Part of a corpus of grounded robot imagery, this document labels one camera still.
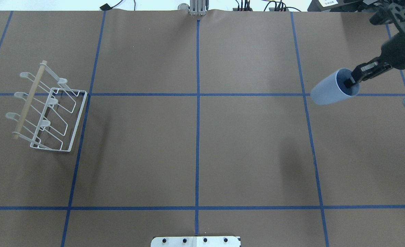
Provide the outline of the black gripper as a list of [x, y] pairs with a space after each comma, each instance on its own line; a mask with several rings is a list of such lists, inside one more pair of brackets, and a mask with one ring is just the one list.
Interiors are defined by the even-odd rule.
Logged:
[[362, 63], [355, 67], [344, 86], [351, 89], [355, 85], [382, 75], [394, 69], [405, 69], [405, 32], [399, 32], [380, 48], [380, 56], [374, 63]]

